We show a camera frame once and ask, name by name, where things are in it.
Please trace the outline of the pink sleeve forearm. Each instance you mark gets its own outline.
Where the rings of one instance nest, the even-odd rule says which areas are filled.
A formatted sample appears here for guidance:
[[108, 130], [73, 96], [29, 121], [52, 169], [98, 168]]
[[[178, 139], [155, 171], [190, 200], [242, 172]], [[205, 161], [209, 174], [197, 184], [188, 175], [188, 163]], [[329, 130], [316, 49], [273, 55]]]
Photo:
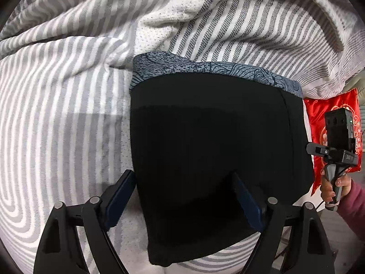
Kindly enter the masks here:
[[363, 242], [365, 234], [364, 200], [364, 189], [351, 180], [351, 189], [346, 196], [342, 197], [337, 210], [350, 229]]

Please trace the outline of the person's right hand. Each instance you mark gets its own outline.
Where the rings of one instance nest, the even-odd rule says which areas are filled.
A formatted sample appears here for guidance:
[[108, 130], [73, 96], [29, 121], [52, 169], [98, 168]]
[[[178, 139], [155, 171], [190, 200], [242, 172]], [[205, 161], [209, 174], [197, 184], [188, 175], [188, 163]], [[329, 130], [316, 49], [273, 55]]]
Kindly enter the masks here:
[[[324, 170], [321, 171], [321, 176], [321, 198], [325, 203], [329, 203], [335, 196], [335, 192], [333, 191], [332, 184], [326, 179]], [[344, 176], [336, 180], [335, 185], [337, 187], [342, 187], [341, 198], [343, 198], [348, 195], [351, 190], [351, 177], [345, 173]]]

